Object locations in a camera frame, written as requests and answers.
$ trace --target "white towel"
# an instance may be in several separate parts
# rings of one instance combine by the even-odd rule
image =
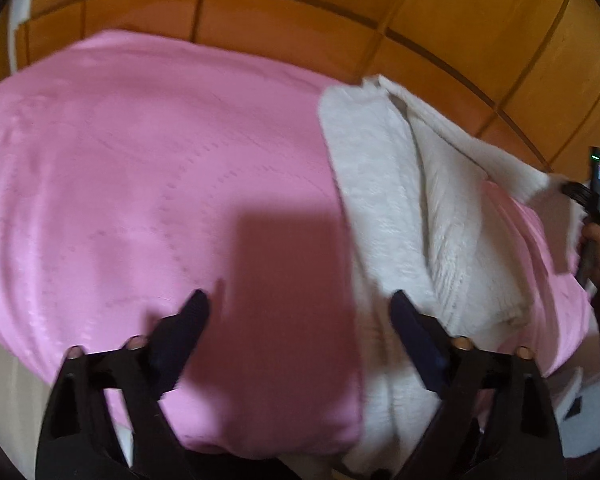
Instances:
[[[390,326],[391,294],[405,290],[449,333],[495,349],[525,322],[530,298],[481,182],[492,180],[552,227],[557,269],[568,266],[573,208],[558,190],[560,178],[469,136],[382,76],[328,89],[319,115],[355,241],[365,371],[363,437],[344,462],[357,472],[396,471],[438,399],[420,383]]]

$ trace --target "pink blanket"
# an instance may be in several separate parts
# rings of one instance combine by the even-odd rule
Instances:
[[[51,383],[67,347],[118,348],[203,288],[210,322],[162,404],[184,445],[348,449],[350,251],[316,115],[332,83],[128,32],[1,83],[0,342]]]

